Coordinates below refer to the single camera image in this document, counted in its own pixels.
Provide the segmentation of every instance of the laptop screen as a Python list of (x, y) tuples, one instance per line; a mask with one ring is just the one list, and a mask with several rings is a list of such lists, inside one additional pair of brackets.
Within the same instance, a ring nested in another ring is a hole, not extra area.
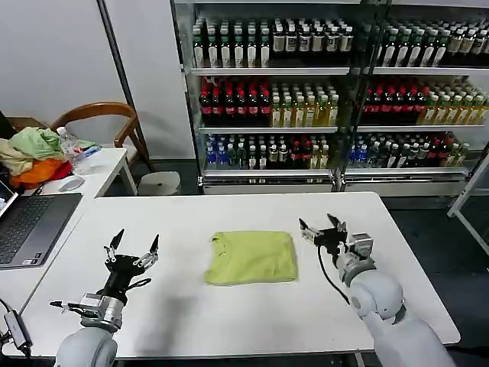
[(2, 180), (0, 180), (0, 216), (5, 213), (17, 196), (17, 193), (10, 191)]

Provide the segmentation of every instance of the laptop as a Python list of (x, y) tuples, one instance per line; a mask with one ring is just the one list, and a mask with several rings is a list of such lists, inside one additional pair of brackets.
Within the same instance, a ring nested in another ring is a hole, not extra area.
[(0, 180), (0, 270), (42, 265), (81, 197), (19, 196)]

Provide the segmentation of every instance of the white stool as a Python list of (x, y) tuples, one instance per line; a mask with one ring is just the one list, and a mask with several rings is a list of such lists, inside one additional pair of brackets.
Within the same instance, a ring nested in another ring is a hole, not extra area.
[(153, 172), (145, 174), (139, 183), (139, 196), (178, 195), (182, 187), (178, 172)]

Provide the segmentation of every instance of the metal pole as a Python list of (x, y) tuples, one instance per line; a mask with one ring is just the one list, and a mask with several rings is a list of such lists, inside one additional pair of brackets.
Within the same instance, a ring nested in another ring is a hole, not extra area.
[[(107, 4), (105, 3), (105, 0), (96, 1), (97, 5), (99, 6), (100, 16), (102, 17), (102, 23), (104, 24), (108, 45), (110, 46), (110, 51), (112, 52), (112, 59), (114, 60), (115, 69), (117, 70), (117, 75), (121, 83), (122, 91), (124, 92), (125, 100), (130, 107), (136, 110), (134, 100), (132, 99), (131, 90), (129, 89), (128, 78), (125, 75), (124, 65), (122, 65), (121, 54), (119, 53), (117, 41), (115, 40), (114, 29), (112, 28), (112, 23), (110, 22), (110, 17), (108, 15)], [(143, 130), (141, 129), (141, 123), (138, 123), (136, 125), (136, 132), (138, 134), (139, 141), (143, 145), (144, 150), (149, 157), (146, 141), (144, 140)]]

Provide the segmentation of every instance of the pile of clothes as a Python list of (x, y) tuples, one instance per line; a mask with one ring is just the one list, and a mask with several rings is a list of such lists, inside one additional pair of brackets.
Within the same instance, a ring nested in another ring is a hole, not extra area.
[[(96, 143), (79, 140), (81, 148)], [(34, 189), (49, 180), (59, 180), (70, 174), (60, 147), (59, 136), (48, 128), (24, 128), (9, 140), (0, 139), (0, 164), (10, 171), (13, 187)]]

